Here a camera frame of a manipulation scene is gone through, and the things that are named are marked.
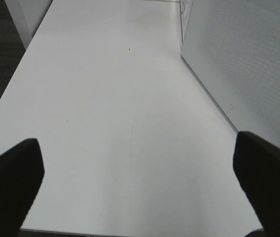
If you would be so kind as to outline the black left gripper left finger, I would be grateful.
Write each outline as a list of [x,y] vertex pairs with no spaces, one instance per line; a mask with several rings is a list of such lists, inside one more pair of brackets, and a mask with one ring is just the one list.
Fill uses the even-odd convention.
[[39,142],[26,139],[0,155],[0,237],[16,237],[45,170]]

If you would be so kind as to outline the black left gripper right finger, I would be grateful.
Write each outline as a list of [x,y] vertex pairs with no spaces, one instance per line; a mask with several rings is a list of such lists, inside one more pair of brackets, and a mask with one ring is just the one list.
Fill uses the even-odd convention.
[[252,132],[240,131],[233,170],[265,236],[280,237],[280,148]]

